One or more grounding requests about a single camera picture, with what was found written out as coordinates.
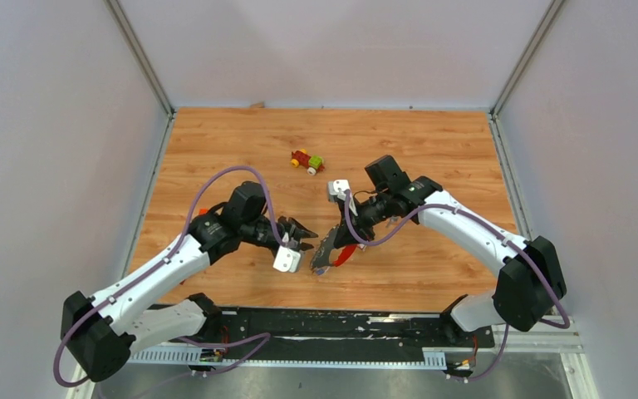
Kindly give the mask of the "metal key holder red handle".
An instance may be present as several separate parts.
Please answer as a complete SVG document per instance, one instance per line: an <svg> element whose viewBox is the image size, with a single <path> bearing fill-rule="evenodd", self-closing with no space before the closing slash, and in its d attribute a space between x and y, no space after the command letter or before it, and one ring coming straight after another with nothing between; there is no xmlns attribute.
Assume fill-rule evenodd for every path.
<svg viewBox="0 0 638 399"><path fill-rule="evenodd" d="M337 231L337 227L330 229L313 254L310 261L310 269L313 274L317 276L323 275L330 268L343 265L359 248L358 244L349 244L337 249L334 246Z"/></svg>

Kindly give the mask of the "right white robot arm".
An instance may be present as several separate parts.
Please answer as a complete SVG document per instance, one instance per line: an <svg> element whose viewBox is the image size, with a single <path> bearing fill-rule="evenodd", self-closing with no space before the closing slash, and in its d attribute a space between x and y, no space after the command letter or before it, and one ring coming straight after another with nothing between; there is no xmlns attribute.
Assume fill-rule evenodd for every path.
<svg viewBox="0 0 638 399"><path fill-rule="evenodd" d="M492 325L527 332L537 323L547 323L544 316L551 309L562 320L549 326L570 327L561 303L567 286L550 240L527 239L497 226L431 178L411 179L391 155L374 160L365 171L374 189L364 201L355 198L347 180L328 182L328 199L337 205L341 218L322 240L311 262L313 268L331 267L328 257L335 250L382 245L412 222L456 243L497 279L494 290L465 294L441 312L441 335L450 346L462 347L475 330Z"/></svg>

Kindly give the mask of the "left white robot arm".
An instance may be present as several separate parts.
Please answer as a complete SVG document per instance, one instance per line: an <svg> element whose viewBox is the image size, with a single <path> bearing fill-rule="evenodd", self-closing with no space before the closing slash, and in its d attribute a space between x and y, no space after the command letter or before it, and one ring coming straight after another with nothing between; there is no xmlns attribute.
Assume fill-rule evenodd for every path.
<svg viewBox="0 0 638 399"><path fill-rule="evenodd" d="M132 274L86 296L76 291L63 303L61 346L87 379L102 382L134 353L177 337L214 342L220 311L202 293L174 306L151 309L161 296L246 243L270 250L280 268L298 266L317 235L292 217L269 218L263 186L245 181L229 199L200 212L181 234Z"/></svg>

